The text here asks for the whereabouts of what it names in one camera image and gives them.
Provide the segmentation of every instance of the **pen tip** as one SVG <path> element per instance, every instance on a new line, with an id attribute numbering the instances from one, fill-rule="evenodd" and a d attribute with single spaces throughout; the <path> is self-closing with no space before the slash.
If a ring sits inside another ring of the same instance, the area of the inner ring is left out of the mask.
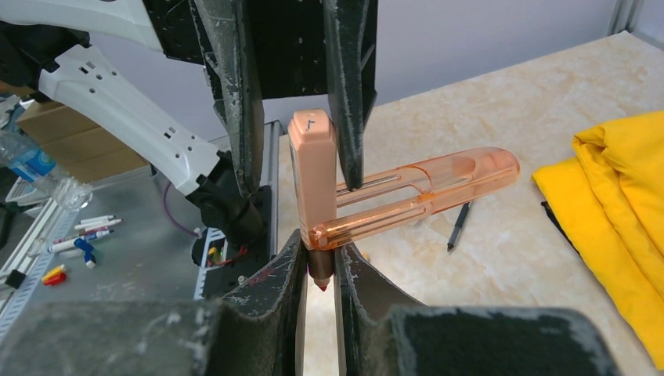
<path id="1" fill-rule="evenodd" d="M 314 278 L 313 283 L 318 286 L 321 291 L 327 290 L 327 285 L 330 283 L 330 278 L 325 278 L 322 280 L 317 280 Z"/>

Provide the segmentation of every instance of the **translucent orange pen cap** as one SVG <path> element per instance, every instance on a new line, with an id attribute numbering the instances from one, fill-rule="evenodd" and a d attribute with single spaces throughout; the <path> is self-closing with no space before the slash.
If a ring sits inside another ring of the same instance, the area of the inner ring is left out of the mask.
<path id="1" fill-rule="evenodd" d="M 405 187 L 419 195 L 316 225 L 309 242 L 319 250 L 340 247 L 496 192 L 518 176 L 512 153 L 479 147 L 365 177 L 359 190 L 349 191 L 342 183 L 337 185 L 338 208 Z"/>

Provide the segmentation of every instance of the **marble table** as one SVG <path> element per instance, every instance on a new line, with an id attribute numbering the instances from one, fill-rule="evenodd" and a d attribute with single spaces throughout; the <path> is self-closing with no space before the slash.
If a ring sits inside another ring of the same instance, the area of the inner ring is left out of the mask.
<path id="1" fill-rule="evenodd" d="M 599 328 L 625 374 L 656 374 L 604 288 L 545 215 L 530 176 L 572 157 L 576 132 L 663 107 L 664 52 L 627 33 L 376 107 L 364 138 L 367 175 L 498 146 L 517 156 L 521 177 L 474 203 L 452 254 L 446 244 L 459 208 L 357 245 L 385 276 L 430 306 L 576 309 Z M 287 137 L 280 140 L 279 162 L 281 248 L 298 226 Z M 337 373 L 334 293 L 309 280 L 305 374 Z"/>

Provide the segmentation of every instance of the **blue marker cap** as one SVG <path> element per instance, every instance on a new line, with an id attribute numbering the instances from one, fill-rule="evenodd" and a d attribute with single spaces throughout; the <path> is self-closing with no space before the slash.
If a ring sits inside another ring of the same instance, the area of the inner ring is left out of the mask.
<path id="1" fill-rule="evenodd" d="M 95 250 L 95 248 L 92 245 L 90 245 L 90 243 L 88 243 L 87 241 L 85 241 L 81 238 L 78 238 L 77 240 L 74 240 L 74 245 L 76 246 L 76 248 L 81 249 L 86 254 L 92 253 L 92 251 Z"/>

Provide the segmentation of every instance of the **wall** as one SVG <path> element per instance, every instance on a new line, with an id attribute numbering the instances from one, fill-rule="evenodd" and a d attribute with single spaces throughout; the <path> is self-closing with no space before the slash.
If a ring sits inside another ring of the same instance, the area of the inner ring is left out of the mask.
<path id="1" fill-rule="evenodd" d="M 664 1 L 642 0 L 634 32 L 645 35 L 664 46 Z"/>
<path id="2" fill-rule="evenodd" d="M 602 38 L 615 4 L 615 0 L 380 0 L 377 104 Z M 199 136 L 213 139 L 225 134 L 212 110 L 202 67 L 168 60 L 115 37 L 94 34 L 92 42 L 136 87 Z M 311 107 L 327 108 L 326 97 L 265 101 L 265 119 L 287 123 L 295 110 Z"/>

